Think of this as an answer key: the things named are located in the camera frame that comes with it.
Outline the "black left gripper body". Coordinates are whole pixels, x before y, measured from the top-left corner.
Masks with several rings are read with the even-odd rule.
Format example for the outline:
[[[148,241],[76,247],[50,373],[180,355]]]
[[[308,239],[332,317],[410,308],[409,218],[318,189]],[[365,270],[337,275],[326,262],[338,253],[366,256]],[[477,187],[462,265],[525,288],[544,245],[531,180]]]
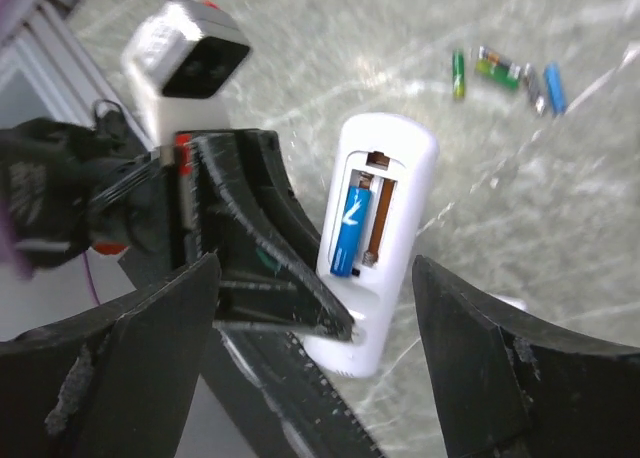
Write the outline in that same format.
[[[169,175],[188,261],[211,254],[224,278],[312,278],[319,234],[291,188],[272,130],[189,134]]]

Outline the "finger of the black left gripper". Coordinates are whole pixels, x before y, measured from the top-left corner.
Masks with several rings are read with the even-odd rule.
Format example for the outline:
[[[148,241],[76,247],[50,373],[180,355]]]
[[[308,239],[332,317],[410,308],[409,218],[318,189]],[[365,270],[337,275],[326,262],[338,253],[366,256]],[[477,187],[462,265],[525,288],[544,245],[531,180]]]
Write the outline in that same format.
[[[192,150],[199,245],[221,265],[215,326],[350,340],[354,320],[316,275],[319,234],[292,190],[276,132],[198,133]]]
[[[289,334],[214,333],[214,395],[259,457],[383,457]]]

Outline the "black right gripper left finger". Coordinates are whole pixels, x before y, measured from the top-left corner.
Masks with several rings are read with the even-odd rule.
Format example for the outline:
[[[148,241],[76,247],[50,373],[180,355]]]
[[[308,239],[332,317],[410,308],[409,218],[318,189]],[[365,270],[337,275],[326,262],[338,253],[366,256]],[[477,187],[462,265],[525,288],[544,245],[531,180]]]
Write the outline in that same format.
[[[217,306],[208,254],[1,345],[5,457],[171,457]]]

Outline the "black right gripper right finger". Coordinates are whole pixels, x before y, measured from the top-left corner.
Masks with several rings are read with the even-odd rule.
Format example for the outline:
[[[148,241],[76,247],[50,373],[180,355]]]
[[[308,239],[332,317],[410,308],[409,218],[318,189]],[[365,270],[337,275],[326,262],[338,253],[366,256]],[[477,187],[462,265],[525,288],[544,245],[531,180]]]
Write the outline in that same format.
[[[451,457],[635,457],[639,351],[570,331],[419,256],[412,283]]]

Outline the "blue battery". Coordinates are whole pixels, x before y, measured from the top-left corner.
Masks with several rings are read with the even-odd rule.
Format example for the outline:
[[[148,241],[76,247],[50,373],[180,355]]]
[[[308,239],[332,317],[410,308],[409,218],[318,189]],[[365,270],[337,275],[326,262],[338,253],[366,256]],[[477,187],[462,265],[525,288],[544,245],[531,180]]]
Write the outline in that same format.
[[[348,277],[352,273],[371,195],[369,189],[349,187],[330,268],[335,276]]]
[[[567,100],[564,86],[556,63],[549,63],[543,72],[547,85],[548,95],[555,115],[562,115],[567,110]]]

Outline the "white remote with orange button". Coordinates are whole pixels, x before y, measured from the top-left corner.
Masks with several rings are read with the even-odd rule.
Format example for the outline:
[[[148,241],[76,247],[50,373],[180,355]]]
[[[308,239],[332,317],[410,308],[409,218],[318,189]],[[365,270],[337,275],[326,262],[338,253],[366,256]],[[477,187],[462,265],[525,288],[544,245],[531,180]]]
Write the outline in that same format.
[[[350,378],[378,369],[420,221],[429,198],[439,145],[422,124],[391,113],[349,118],[340,133],[316,273],[354,320],[344,341],[307,336],[306,353]],[[348,277],[330,272],[350,186],[372,193]]]

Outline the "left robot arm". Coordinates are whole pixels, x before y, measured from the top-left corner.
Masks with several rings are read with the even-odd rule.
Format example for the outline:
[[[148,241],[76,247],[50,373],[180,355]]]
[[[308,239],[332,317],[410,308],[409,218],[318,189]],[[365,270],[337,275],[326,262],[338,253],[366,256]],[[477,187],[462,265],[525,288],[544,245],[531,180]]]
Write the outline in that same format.
[[[276,133],[132,143],[118,105],[90,128],[1,133],[2,261],[27,276],[125,245],[135,286],[2,343],[2,455],[172,457],[204,381],[261,457],[380,456],[300,344],[354,323],[314,272],[319,235]]]

